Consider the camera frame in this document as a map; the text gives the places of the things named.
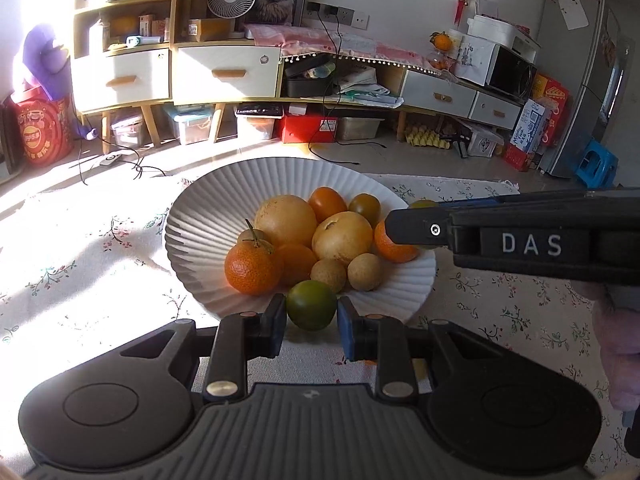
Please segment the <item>person right hand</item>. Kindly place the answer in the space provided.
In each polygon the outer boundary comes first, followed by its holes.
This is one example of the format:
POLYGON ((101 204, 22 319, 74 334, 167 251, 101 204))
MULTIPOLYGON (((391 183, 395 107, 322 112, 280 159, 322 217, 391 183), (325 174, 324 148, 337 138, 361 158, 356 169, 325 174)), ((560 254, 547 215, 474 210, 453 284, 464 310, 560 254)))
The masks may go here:
POLYGON ((634 412, 639 407, 639 289, 578 281, 572 287, 593 302, 593 331, 611 404, 634 412))

